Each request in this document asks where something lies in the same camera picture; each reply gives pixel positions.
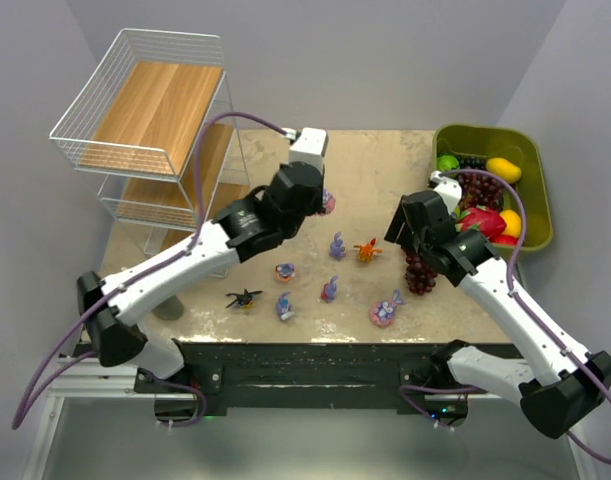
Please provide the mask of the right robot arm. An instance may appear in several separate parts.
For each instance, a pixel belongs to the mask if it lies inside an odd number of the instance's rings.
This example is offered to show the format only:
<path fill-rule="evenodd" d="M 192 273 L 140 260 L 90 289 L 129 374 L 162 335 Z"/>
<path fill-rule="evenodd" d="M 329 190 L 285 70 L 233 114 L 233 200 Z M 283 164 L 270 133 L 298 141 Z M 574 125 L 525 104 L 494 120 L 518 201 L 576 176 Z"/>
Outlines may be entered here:
<path fill-rule="evenodd" d="M 439 189 L 402 196 L 385 239 L 411 249 L 474 300 L 521 357 L 508 360 L 453 341 L 434 357 L 439 381 L 508 400 L 539 433 L 558 439 L 606 400 L 611 356 L 590 352 L 554 322 L 483 234 L 458 231 L 455 201 Z"/>

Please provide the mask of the small purple bunny toy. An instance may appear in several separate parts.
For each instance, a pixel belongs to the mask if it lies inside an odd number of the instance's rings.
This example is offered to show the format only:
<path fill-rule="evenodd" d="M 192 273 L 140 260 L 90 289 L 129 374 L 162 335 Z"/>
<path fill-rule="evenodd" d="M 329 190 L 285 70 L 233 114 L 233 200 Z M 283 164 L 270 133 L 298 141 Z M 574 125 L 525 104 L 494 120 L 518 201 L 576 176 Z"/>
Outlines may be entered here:
<path fill-rule="evenodd" d="M 289 291 L 281 293 L 275 304 L 277 316 L 283 322 L 294 316 L 293 305 L 290 303 L 289 295 Z"/>

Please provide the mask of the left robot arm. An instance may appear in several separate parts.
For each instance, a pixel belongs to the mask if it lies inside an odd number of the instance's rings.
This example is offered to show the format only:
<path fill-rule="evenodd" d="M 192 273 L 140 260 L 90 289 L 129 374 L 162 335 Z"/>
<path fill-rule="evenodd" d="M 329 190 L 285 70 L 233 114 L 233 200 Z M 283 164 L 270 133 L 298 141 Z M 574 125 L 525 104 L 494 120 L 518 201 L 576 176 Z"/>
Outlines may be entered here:
<path fill-rule="evenodd" d="M 266 186 L 235 200 L 199 232 L 128 270 L 76 282 L 81 319 L 103 367 L 135 364 L 167 379 L 184 366 L 176 341 L 147 333 L 142 318 L 190 284 L 279 247 L 322 210 L 322 162 L 290 161 Z"/>

